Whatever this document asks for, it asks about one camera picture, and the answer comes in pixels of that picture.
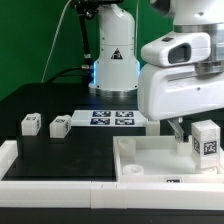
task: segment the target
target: blue light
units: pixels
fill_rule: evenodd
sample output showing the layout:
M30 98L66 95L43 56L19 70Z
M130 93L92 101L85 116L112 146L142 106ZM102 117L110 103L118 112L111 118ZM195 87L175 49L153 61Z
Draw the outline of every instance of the blue light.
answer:
M96 62L93 65L93 84L96 85Z
M140 76L140 73L141 73L141 65L140 62L138 62L138 76Z

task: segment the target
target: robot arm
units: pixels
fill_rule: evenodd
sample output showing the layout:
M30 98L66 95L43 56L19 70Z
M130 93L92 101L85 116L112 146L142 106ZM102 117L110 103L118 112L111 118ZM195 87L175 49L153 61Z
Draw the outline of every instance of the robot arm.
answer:
M151 7L162 16L174 17L176 0L149 0Z
M98 14L100 5L111 5L122 3L123 0L73 0L72 6L77 11L83 11L86 19L93 19Z
M164 16L173 12L174 31L142 49L148 64L139 77L139 110L149 120L172 121L176 131L179 118L224 107L224 1L149 3Z

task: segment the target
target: plastic tray compartment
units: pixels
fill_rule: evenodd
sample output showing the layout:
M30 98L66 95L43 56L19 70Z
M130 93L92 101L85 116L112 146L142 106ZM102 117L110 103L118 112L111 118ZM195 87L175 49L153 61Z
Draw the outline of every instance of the plastic tray compartment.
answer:
M114 137L113 141L118 182L224 183L223 161L217 167L219 174L198 174L192 144L180 153L174 136Z

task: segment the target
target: white cube with marker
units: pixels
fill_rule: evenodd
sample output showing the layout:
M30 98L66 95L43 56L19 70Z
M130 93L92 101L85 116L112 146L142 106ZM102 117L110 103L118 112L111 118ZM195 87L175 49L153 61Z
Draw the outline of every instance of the white cube with marker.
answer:
M57 116L50 124L51 138L64 138L71 129L71 117L69 115Z
M27 114L21 123L23 136L35 136L41 128L41 115L38 113Z
M192 124L192 157L199 169L220 164L220 127L213 121Z

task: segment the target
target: green backdrop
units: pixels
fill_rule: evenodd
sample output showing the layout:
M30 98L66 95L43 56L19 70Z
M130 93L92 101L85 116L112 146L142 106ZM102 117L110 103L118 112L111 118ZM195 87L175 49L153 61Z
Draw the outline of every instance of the green backdrop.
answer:
M41 82L55 30L67 0L0 1L0 100L23 84ZM120 7L136 15L137 0L125 0ZM93 58L98 51L97 18L87 21ZM172 30L172 21L157 15L140 0L138 60L141 47ZM62 69L81 65L83 49L78 18L68 8L46 79ZM64 79L79 82L78 78Z

